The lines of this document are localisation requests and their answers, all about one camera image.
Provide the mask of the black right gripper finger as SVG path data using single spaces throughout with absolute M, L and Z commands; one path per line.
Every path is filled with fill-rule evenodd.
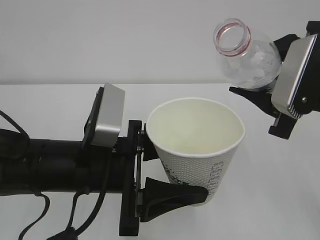
M 273 118 L 277 118 L 280 114 L 280 112 L 272 105 L 272 95 L 270 93 L 266 93 L 263 91 L 250 91 L 233 86 L 229 87 L 229 91 L 247 99 L 256 107 L 258 107 L 262 112 Z
M 287 34 L 277 40 L 273 41 L 273 44 L 275 46 L 276 49 L 276 56 L 273 59 L 274 62 L 283 62 L 287 56 L 288 50 L 291 46 L 291 44 L 296 41 L 299 40 L 300 37 L 297 36 L 296 34 Z

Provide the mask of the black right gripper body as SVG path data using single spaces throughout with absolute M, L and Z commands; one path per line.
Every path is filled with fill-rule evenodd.
M 279 113 L 273 125 L 269 127 L 268 133 L 275 137 L 288 140 L 297 121 L 297 119 L 291 118 L 286 114 Z

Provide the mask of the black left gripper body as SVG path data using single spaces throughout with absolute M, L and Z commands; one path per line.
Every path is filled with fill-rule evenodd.
M 119 219 L 119 236 L 136 237 L 139 234 L 142 210 L 141 147 L 143 122 L 129 120 L 127 136 L 117 139 L 115 154 L 124 161 L 122 171 L 122 197 Z

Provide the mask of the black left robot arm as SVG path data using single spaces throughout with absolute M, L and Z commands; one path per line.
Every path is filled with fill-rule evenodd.
M 185 206 L 203 203 L 208 190 L 186 183 L 172 184 L 152 178 L 141 186 L 143 157 L 156 157 L 145 125 L 130 120 L 127 136 L 113 147 L 86 145 L 80 141 L 28 139 L 26 135 L 0 131 L 0 194 L 43 196 L 44 192 L 98 193 L 87 220 L 79 227 L 68 224 L 54 236 L 75 240 L 97 216 L 107 193 L 121 194 L 119 235 L 136 237 L 140 223 Z

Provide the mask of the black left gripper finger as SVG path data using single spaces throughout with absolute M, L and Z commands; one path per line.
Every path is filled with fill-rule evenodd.
M 142 190 L 141 221 L 149 222 L 170 211 L 202 204 L 209 192 L 201 186 L 171 184 L 146 178 Z
M 148 162 L 159 159 L 159 155 L 147 133 L 147 125 L 144 124 L 141 134 L 141 147 L 143 148 L 143 161 Z

